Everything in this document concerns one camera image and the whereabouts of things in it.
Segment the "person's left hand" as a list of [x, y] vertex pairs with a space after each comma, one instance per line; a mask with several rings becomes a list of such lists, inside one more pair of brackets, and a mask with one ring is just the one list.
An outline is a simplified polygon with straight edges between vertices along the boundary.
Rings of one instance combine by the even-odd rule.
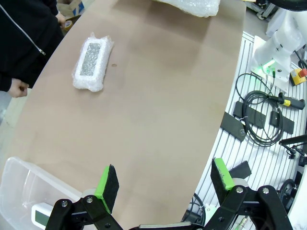
[[58, 14], [56, 15], [56, 18], [58, 20], [58, 23], [59, 23], [60, 27], [62, 29], [64, 29], [65, 28], [65, 23], [66, 23], [65, 17], [60, 12], [58, 12]]

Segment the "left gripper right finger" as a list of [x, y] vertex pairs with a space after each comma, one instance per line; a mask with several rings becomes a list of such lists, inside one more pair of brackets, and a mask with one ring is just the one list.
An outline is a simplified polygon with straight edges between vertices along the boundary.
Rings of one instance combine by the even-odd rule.
[[229, 230], [238, 216], [249, 217], [257, 230], [293, 229], [273, 186], [264, 185], [254, 191], [235, 185], [221, 158], [212, 159], [211, 180], [220, 206], [206, 224], [207, 230]]

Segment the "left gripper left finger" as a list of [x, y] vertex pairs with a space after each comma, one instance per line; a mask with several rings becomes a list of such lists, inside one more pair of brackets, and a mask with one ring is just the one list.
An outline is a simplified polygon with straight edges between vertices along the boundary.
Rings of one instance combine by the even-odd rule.
[[82, 230], [94, 225], [97, 230], [119, 230], [120, 225], [111, 213], [119, 189], [115, 167], [105, 167], [93, 195], [81, 197], [77, 202], [58, 200], [48, 219], [47, 230]]

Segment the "person's right hand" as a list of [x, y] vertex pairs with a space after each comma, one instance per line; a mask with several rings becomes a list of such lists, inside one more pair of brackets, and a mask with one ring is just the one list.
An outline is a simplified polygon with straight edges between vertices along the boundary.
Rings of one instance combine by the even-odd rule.
[[12, 83], [8, 93], [13, 98], [25, 97], [27, 96], [27, 89], [29, 88], [29, 84], [19, 80], [12, 79]]

